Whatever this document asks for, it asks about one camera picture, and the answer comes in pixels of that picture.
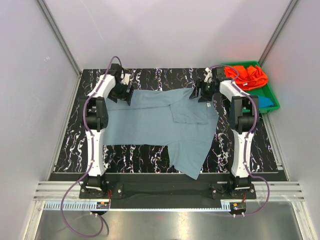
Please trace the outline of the grey-blue t shirt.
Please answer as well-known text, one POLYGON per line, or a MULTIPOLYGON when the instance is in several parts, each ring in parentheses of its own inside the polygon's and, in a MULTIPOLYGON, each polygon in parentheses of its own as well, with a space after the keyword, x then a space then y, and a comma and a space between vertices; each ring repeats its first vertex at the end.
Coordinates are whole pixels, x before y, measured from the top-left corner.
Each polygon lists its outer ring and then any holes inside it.
POLYGON ((106 100, 107 145, 166 146, 169 165, 197 180, 219 120, 213 104, 191 99, 191 88, 135 90, 131 103, 106 100))

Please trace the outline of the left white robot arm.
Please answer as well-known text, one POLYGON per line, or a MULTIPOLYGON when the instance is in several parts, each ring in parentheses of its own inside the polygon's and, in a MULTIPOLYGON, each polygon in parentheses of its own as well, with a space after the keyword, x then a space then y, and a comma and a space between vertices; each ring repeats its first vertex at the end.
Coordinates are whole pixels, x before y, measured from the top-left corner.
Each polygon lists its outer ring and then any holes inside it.
POLYGON ((81 99, 82 123, 87 139, 88 164, 80 192, 90 198, 103 198, 111 193, 106 181, 103 139, 109 123, 106 99, 131 104, 134 88, 129 86, 130 74, 121 64, 112 63, 101 74, 93 90, 81 99))

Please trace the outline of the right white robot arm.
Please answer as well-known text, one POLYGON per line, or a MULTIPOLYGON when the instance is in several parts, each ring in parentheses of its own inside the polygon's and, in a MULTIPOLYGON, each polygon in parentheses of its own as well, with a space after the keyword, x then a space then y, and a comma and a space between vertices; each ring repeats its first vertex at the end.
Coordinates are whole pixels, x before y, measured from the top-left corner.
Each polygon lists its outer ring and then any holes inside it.
POLYGON ((251 144, 259 115, 259 98, 250 96, 236 84, 239 72, 229 65, 215 65, 205 69, 204 79, 195 83, 190 99, 209 102, 215 93, 225 96, 230 103, 229 124, 234 136, 233 163, 226 184, 216 192, 233 199, 242 199, 251 191, 252 176, 249 167, 251 144), (227 77, 225 68, 234 70, 236 76, 227 77))

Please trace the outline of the orange t shirt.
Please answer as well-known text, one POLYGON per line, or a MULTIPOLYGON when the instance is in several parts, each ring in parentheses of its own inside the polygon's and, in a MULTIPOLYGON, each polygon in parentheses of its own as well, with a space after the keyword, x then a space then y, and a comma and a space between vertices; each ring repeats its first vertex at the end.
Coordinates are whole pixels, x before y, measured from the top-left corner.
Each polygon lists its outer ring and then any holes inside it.
POLYGON ((251 91, 262 88, 269 81, 268 76, 258 65, 250 65, 248 67, 235 65, 233 68, 238 72, 238 77, 235 79, 235 83, 243 91, 251 91))

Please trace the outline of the teal blue t shirt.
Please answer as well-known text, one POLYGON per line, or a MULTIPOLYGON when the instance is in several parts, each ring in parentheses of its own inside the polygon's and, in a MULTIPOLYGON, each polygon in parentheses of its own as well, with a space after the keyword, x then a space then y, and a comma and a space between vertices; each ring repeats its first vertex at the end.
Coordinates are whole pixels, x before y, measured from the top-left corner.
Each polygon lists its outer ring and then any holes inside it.
POLYGON ((270 108, 274 106, 272 100, 266 96, 258 95, 259 109, 270 108))

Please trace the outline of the left small connector box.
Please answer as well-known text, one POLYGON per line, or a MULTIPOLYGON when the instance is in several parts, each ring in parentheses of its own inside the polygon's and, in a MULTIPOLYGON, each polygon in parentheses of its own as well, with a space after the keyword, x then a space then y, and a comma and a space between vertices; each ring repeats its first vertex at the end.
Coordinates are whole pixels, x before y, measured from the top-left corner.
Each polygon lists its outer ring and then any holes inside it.
POLYGON ((110 208, 110 201, 98 201, 96 203, 96 209, 109 209, 110 208))

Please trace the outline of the small connector box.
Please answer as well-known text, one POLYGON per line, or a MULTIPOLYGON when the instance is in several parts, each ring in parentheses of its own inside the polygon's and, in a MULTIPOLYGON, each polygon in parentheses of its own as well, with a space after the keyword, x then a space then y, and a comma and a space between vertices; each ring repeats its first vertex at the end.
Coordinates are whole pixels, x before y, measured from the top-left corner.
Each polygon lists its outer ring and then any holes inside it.
POLYGON ((246 212, 247 204, 245 202, 233 202, 230 204, 230 210, 234 214, 241 214, 246 212))
POLYGON ((109 209, 110 208, 110 201, 98 201, 96 203, 96 209, 109 209))

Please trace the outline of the right small connector box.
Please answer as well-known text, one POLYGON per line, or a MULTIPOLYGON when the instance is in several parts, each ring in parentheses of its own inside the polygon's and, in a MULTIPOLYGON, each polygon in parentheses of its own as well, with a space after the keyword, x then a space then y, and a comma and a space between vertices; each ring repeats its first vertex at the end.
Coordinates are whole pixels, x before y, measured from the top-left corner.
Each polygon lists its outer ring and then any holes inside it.
POLYGON ((230 210, 234 214, 241 214, 246 212, 247 204, 245 202, 233 202, 230 204, 230 210))

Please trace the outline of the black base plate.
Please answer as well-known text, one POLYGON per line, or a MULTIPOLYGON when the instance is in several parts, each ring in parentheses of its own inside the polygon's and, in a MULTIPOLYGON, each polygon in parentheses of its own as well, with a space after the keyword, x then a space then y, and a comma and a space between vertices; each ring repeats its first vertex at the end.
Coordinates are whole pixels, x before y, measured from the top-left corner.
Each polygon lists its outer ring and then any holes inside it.
POLYGON ((86 177, 81 199, 110 199, 113 209, 213 209, 221 200, 255 199, 253 184, 228 173, 202 173, 194 180, 181 173, 107 173, 86 177))

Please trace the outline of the left aluminium corner post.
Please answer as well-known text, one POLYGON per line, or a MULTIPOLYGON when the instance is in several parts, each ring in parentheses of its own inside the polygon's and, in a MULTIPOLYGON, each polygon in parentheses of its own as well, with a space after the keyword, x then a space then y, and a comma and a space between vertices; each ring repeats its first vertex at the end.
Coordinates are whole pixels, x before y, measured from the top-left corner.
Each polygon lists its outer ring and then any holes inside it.
POLYGON ((68 47, 55 19, 53 14, 51 13, 48 5, 46 4, 45 0, 35 0, 36 4, 38 5, 41 13, 43 14, 44 18, 46 19, 50 29, 53 32, 53 35, 55 36, 59 46, 61 47, 65 57, 67 58, 70 66, 72 67, 75 74, 79 77, 82 73, 82 70, 80 69, 79 65, 77 64, 75 58, 73 57, 70 48, 68 47))

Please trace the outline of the aluminium corner post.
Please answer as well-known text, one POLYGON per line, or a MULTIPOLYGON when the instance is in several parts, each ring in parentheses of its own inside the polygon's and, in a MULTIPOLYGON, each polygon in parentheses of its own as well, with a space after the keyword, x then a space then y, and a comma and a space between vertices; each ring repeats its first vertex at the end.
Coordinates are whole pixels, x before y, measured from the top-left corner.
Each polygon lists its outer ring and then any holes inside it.
POLYGON ((82 70, 80 69, 79 65, 77 64, 75 58, 73 57, 70 48, 68 47, 55 19, 53 14, 51 13, 48 5, 46 4, 45 0, 35 0, 36 4, 38 5, 41 13, 43 14, 44 18, 46 19, 50 29, 53 32, 53 35, 55 36, 59 46, 61 47, 65 57, 67 58, 70 66, 72 67, 75 74, 79 77, 82 73, 82 70))
POLYGON ((268 43, 266 44, 258 63, 262 67, 266 62, 269 54, 271 53, 274 45, 276 44, 278 38, 280 37, 282 31, 284 30, 286 24, 288 23, 290 17, 292 16, 293 12, 295 11, 296 7, 299 4, 299 0, 290 0, 287 7, 285 8, 278 24, 276 25, 268 43))

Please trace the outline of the aluminium rail frame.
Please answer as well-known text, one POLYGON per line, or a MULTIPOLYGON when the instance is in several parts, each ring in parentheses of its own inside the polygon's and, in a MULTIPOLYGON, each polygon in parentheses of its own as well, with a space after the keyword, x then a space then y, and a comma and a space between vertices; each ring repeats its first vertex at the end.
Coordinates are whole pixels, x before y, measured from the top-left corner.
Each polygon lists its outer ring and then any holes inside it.
MULTIPOLYGON (((77 183, 72 186, 70 181, 41 181, 39 182, 34 198, 37 200, 61 199, 67 194, 69 199, 77 198, 85 191, 77 183)), ((205 182, 113 182, 108 185, 113 199, 121 199, 129 194, 159 194, 159 195, 199 195, 213 194, 211 185, 205 182)), ((271 202, 291 201, 303 202, 304 196, 298 182, 272 181, 265 184, 261 181, 253 183, 250 194, 256 196, 258 201, 269 197, 271 202)))

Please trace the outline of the right aluminium corner post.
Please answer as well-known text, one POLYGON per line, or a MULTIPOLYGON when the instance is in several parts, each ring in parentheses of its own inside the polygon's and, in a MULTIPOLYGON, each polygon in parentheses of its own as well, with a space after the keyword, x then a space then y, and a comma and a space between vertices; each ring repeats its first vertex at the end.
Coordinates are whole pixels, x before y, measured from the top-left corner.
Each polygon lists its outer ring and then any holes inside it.
POLYGON ((285 8, 278 24, 276 25, 268 43, 266 44, 258 63, 262 67, 266 62, 269 54, 271 53, 274 45, 276 44, 278 38, 280 37, 282 31, 284 30, 286 24, 288 23, 290 17, 292 16, 293 12, 295 11, 296 7, 299 4, 299 0, 290 0, 287 7, 285 8))

